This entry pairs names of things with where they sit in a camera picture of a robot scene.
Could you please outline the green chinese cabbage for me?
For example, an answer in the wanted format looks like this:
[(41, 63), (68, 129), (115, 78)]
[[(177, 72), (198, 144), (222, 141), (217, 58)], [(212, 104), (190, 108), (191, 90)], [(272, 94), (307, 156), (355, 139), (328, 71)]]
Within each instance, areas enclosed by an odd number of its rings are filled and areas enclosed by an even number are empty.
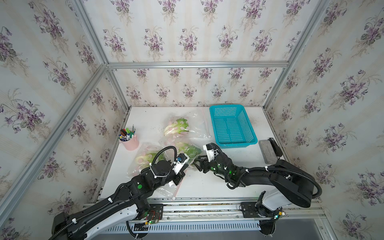
[(175, 143), (175, 147), (177, 148), (179, 153), (184, 153), (190, 157), (188, 164), (191, 165), (195, 158), (202, 153), (202, 150), (192, 143), (178, 142)]

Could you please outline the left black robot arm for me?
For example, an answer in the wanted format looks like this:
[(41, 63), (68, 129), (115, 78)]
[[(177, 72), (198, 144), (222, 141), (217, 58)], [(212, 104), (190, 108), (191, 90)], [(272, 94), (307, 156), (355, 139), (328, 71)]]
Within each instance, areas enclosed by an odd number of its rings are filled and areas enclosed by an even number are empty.
[(163, 148), (149, 167), (120, 184), (108, 198), (80, 212), (55, 216), (51, 239), (91, 240), (122, 221), (143, 218), (150, 211), (147, 199), (170, 182), (177, 185), (185, 176), (189, 159), (174, 146)]

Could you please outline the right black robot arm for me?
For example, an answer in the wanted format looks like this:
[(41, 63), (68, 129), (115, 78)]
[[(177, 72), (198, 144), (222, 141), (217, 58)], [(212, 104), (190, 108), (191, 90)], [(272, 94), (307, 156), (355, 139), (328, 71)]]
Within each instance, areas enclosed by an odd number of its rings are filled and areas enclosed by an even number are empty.
[(312, 200), (323, 193), (313, 176), (285, 160), (278, 159), (269, 166), (245, 168), (234, 165), (214, 143), (203, 148), (206, 154), (196, 157), (193, 166), (204, 174), (212, 172), (224, 180), (230, 190), (253, 185), (275, 187), (273, 191), (262, 191), (256, 202), (241, 203), (244, 218), (261, 218), (259, 231), (265, 236), (274, 234), (276, 222), (285, 214), (284, 206), (309, 208)]

